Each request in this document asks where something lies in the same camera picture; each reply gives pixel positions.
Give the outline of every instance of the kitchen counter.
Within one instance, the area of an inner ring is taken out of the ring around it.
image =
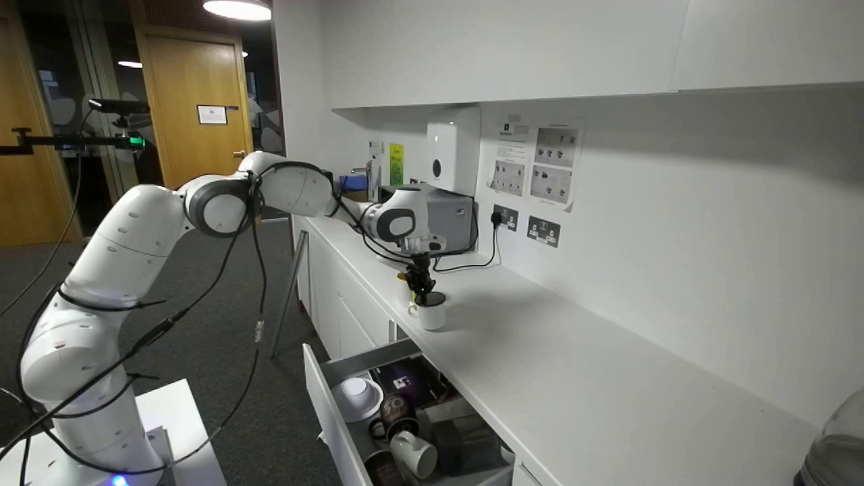
[[[500,268],[439,274],[446,330],[331,220],[296,220],[544,483],[784,486],[816,426]]]

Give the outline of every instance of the wooden door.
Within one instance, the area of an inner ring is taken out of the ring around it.
[[[143,28],[136,44],[165,187],[234,174],[251,151],[240,44],[165,28]],[[199,108],[224,108],[224,125]]]
[[[12,147],[12,128],[47,135],[35,69],[15,12],[0,0],[0,143]],[[0,158],[0,248],[78,237],[61,163],[53,150]]]

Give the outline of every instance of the drawer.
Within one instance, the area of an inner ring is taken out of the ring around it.
[[[355,425],[346,425],[335,397],[331,397],[331,387],[355,376],[355,372],[366,372],[366,371],[378,371],[411,356],[420,356],[419,345],[413,341],[397,341],[392,345],[384,349],[373,349],[339,363],[327,363],[320,364],[312,353],[311,345],[303,345],[303,368],[305,368],[305,388],[308,397],[312,402],[316,418],[320,425],[320,441],[330,448],[330,457],[335,461],[335,469],[339,476],[339,480],[346,486],[373,486],[366,468],[363,468],[363,457],[370,457],[378,448],[386,448],[384,442],[373,442],[373,438],[366,436],[366,425],[373,422],[355,422]],[[490,465],[486,469],[471,468],[471,472],[450,472],[450,476],[439,476],[435,472],[428,480],[428,486],[510,486],[510,465]]]

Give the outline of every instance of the white robotic arm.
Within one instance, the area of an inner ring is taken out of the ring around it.
[[[103,220],[30,334],[20,356],[26,397],[45,411],[61,405],[61,415],[78,415],[53,418],[57,438],[74,457],[105,469],[158,469],[165,459],[157,457],[143,433],[123,368],[111,371],[81,397],[68,397],[120,359],[120,325],[130,312],[139,309],[143,294],[188,231],[231,237],[259,209],[335,216],[339,205],[330,174],[261,151],[247,154],[231,175],[203,175],[178,191],[162,187],[130,189]],[[388,205],[370,209],[361,228],[400,243],[413,262],[428,271],[423,189],[402,191]],[[420,282],[413,286],[415,293],[431,293],[435,282],[428,276],[415,282]],[[105,472],[70,459],[42,472],[42,483],[95,486],[105,479]],[[157,480],[158,472],[127,479],[130,486],[153,486]]]

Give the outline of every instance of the wall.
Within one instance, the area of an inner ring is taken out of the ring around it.
[[[274,0],[274,58],[286,158],[347,174],[366,163],[361,110],[330,110],[316,0]]]
[[[581,131],[570,214],[486,189],[510,114]],[[366,123],[411,166],[427,116]],[[517,209],[508,268],[821,426],[864,387],[861,128],[864,90],[483,106],[479,221]],[[558,248],[523,236],[529,214],[564,228]]]

